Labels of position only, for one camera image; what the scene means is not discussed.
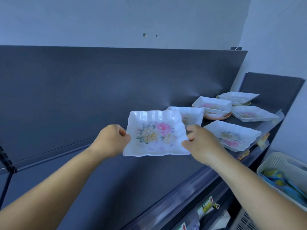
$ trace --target white wall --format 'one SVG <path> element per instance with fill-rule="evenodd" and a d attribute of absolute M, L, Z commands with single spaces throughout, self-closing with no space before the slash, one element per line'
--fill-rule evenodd
<path fill-rule="evenodd" d="M 239 44 L 249 3 L 0 0 L 0 44 L 229 50 Z"/>
<path fill-rule="evenodd" d="M 251 0 L 240 46 L 248 54 L 232 90 L 244 73 L 307 79 L 307 0 Z M 307 163 L 307 82 L 279 129 L 271 149 Z"/>

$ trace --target dish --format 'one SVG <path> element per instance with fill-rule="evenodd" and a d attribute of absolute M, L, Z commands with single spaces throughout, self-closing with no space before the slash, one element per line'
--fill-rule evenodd
<path fill-rule="evenodd" d="M 192 107 L 177 107 L 170 106 L 167 110 L 177 110 L 182 116 L 182 122 L 185 127 L 193 124 L 201 125 L 204 118 L 204 109 L 203 108 L 192 108 Z"/>
<path fill-rule="evenodd" d="M 126 132 L 131 141 L 123 151 L 124 156 L 190 154 L 181 146 L 188 137 L 179 111 L 131 111 Z"/>
<path fill-rule="evenodd" d="M 244 104 L 244 103 L 251 101 L 257 96 L 259 96 L 259 94 L 230 91 L 227 93 L 220 94 L 219 98 L 223 100 L 229 100 L 229 101 L 239 103 L 239 104 Z"/>
<path fill-rule="evenodd" d="M 217 116 L 215 116 L 214 114 L 209 114 L 209 115 L 207 115 L 207 113 L 204 113 L 204 118 L 205 118 L 205 119 L 209 119 L 209 120 L 224 120 L 224 119 L 229 118 L 231 115 L 232 115 L 232 113 L 230 112 L 230 113 L 228 113 L 228 114 L 225 115 L 225 116 L 217 117 Z"/>
<path fill-rule="evenodd" d="M 257 106 L 233 106 L 232 113 L 242 122 L 270 121 L 279 118 L 279 116 Z"/>
<path fill-rule="evenodd" d="M 231 112 L 231 106 L 231 101 L 202 96 L 192 104 L 192 107 L 200 107 L 204 112 L 214 114 L 228 114 Z"/>
<path fill-rule="evenodd" d="M 244 151 L 255 142 L 261 131 L 216 120 L 206 126 L 223 145 L 234 152 Z"/>
<path fill-rule="evenodd" d="M 231 103 L 232 103 L 232 106 L 249 106 L 251 104 L 251 101 L 248 101 L 248 102 L 243 103 L 243 104 L 238 103 L 238 102 L 231 102 Z"/>

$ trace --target forearm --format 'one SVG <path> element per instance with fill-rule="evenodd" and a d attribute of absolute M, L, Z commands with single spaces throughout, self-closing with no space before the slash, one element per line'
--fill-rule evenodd
<path fill-rule="evenodd" d="M 0 212 L 1 229 L 56 229 L 102 161 L 87 149 Z"/>
<path fill-rule="evenodd" d="M 307 213 L 271 189 L 254 172 L 224 153 L 212 168 L 229 185 L 232 192 L 262 229 L 305 229 Z"/>

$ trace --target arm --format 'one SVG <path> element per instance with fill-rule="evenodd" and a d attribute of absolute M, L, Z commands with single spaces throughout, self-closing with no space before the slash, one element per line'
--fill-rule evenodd
<path fill-rule="evenodd" d="M 131 137 L 119 125 L 102 129 L 86 150 L 0 212 L 1 230 L 56 229 L 90 174 L 121 153 Z"/>
<path fill-rule="evenodd" d="M 187 130 L 192 131 L 188 135 L 190 141 L 183 141 L 182 146 L 224 179 L 260 229 L 306 229 L 307 212 L 233 158 L 210 131 L 198 125 L 189 126 Z"/>

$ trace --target hand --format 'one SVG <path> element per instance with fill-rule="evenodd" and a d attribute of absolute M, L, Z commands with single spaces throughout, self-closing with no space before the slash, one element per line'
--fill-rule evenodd
<path fill-rule="evenodd" d="M 187 127 L 189 140 L 185 140 L 181 145 L 187 149 L 199 162 L 212 166 L 218 163 L 219 157 L 228 154 L 218 139 L 212 132 L 199 125 Z"/>
<path fill-rule="evenodd" d="M 118 124 L 108 125 L 100 131 L 88 149 L 103 158 L 114 157 L 123 152 L 130 142 L 131 136 L 126 134 Z"/>

